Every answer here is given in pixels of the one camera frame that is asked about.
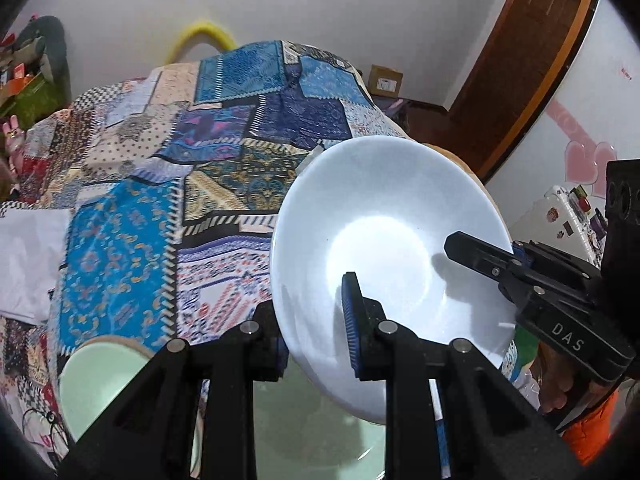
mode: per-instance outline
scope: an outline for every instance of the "cardboard box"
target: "cardboard box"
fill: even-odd
[[[367,90],[371,95],[398,97],[402,84],[402,72],[396,72],[383,66],[371,65]]]

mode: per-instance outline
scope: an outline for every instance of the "orange sleeve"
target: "orange sleeve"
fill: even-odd
[[[570,426],[562,436],[583,465],[588,464],[605,445],[610,435],[611,415],[618,400],[618,391],[593,413]]]

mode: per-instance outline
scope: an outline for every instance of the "white cloth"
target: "white cloth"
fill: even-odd
[[[65,254],[71,212],[4,210],[0,218],[0,315],[38,324],[49,318],[49,291]]]
[[[536,411],[540,408],[540,386],[538,382],[531,375],[531,370],[523,368],[520,371],[518,378],[513,381],[513,386],[522,394],[522,396],[529,401]]]

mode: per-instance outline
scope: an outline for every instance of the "wooden door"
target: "wooden door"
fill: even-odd
[[[507,0],[444,131],[427,142],[452,151],[486,179],[549,94],[590,2]]]

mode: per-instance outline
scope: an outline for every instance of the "bed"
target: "bed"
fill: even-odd
[[[364,135],[406,136],[345,59],[287,41],[91,89],[27,132],[20,201],[0,205],[0,226],[28,238],[27,219],[56,215],[38,250],[56,254],[60,238],[60,257],[54,269],[38,250],[11,260],[47,319],[2,306],[18,315],[0,317],[0,390],[43,460],[66,453],[56,396],[74,350],[114,335],[154,352],[249,318],[270,297],[270,238],[296,168]]]

